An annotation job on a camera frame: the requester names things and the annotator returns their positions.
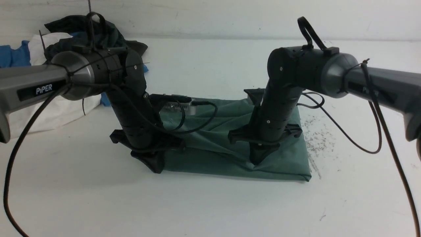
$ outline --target robotic arm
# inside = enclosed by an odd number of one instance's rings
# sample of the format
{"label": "robotic arm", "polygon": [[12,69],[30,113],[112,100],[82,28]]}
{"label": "robotic arm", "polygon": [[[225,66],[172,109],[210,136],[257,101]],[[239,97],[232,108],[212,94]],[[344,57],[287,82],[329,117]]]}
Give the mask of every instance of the robotic arm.
{"label": "robotic arm", "polygon": [[[48,65],[0,69],[0,142],[10,140],[6,114],[44,101],[62,86],[71,84],[61,94],[69,100],[106,92],[123,129],[116,130],[111,139],[129,147],[132,156],[147,157],[148,161],[142,161],[155,167],[162,163],[156,161],[156,151],[183,145],[181,138],[162,131],[159,111],[171,108],[169,103],[193,111],[194,101],[184,96],[147,94],[143,67],[139,66],[142,64],[142,58],[127,48],[75,46],[72,51],[57,54]],[[356,65],[358,61],[352,55],[340,53],[335,47],[314,49],[308,44],[275,49],[268,59],[266,89],[245,90],[255,105],[249,124],[230,131],[228,139],[231,143],[249,142],[250,159],[258,164],[277,150],[280,141],[301,134],[301,129],[288,124],[288,120],[304,89],[333,98],[354,94],[371,100],[363,72]],[[420,138],[421,74],[368,70],[379,103],[404,115],[406,139]],[[160,172],[163,164],[159,166],[153,171]]]}

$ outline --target white wall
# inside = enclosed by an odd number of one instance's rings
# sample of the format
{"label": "white wall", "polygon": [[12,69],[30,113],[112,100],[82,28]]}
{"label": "white wall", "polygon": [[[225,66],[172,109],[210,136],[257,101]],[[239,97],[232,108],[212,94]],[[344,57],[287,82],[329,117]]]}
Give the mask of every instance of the white wall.
{"label": "white wall", "polygon": [[[128,37],[300,38],[305,16],[323,39],[421,40],[421,0],[93,0]],[[2,36],[86,14],[87,0],[0,0]]]}

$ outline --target black plastic mount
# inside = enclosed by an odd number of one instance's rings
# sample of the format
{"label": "black plastic mount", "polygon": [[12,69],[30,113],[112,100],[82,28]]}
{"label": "black plastic mount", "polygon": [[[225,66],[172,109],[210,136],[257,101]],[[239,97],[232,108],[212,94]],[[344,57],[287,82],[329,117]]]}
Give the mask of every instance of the black plastic mount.
{"label": "black plastic mount", "polygon": [[250,144],[250,162],[254,165],[260,164],[268,155],[277,151],[280,147],[280,142],[289,137],[300,137],[302,130],[298,124],[287,124],[281,138],[277,141],[264,141],[256,136],[255,119],[260,109],[260,102],[264,95],[265,89],[245,89],[248,98],[254,105],[254,110],[248,124],[241,128],[231,130],[228,133],[228,139],[231,144],[237,141],[245,141]]}
{"label": "black plastic mount", "polygon": [[145,164],[152,172],[160,174],[164,170],[165,166],[165,152],[168,150],[184,150],[185,142],[183,139],[174,137],[168,134],[161,134],[160,140],[157,144],[154,144],[147,149],[136,149],[132,147],[127,140],[123,130],[116,129],[109,136],[111,141],[115,143],[121,143],[124,146],[132,150],[130,155],[143,164]]}

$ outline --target dark green cloth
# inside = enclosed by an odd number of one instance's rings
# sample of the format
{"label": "dark green cloth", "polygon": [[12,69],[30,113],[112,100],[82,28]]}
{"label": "dark green cloth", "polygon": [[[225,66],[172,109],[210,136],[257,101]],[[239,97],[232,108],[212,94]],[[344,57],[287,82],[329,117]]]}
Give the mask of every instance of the dark green cloth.
{"label": "dark green cloth", "polygon": [[[249,144],[237,142],[231,145],[227,137],[229,130],[249,122],[253,105],[247,99],[200,100],[211,101],[218,106],[216,118],[203,130],[178,135],[185,139],[187,147],[183,152],[168,151],[164,170],[275,180],[310,180],[303,135],[288,138],[280,144],[279,150],[266,157],[259,165],[253,165],[249,160]],[[186,116],[182,130],[202,125],[212,113],[212,106],[198,106],[195,115]],[[161,119],[164,126],[170,129],[177,127],[181,116],[161,112]],[[289,123],[300,124],[297,108],[294,109]]]}

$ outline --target white cloth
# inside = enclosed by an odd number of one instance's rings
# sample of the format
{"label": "white cloth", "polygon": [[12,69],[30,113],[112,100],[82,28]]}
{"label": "white cloth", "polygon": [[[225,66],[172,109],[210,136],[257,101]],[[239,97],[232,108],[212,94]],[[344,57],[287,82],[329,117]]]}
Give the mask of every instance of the white cloth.
{"label": "white cloth", "polygon": [[[57,43],[60,39],[71,38],[67,33],[51,33],[43,35],[45,47]],[[34,35],[28,43],[31,65],[42,65],[46,59],[44,56],[41,37]],[[85,98],[85,113],[88,114],[92,109],[99,105],[101,95]],[[38,103],[27,108],[18,110],[9,114],[9,127],[11,138],[20,135],[32,115],[41,106]],[[47,131],[63,126],[83,116],[82,100],[71,101],[59,96],[54,98],[50,104],[43,110],[29,132]]]}
{"label": "white cloth", "polygon": [[[43,35],[45,47],[57,43],[61,39],[71,38],[72,36],[67,33],[51,33]],[[31,57],[30,63],[34,65],[42,65],[47,59],[44,56],[43,43],[39,35],[34,35],[28,43],[29,54]]]}

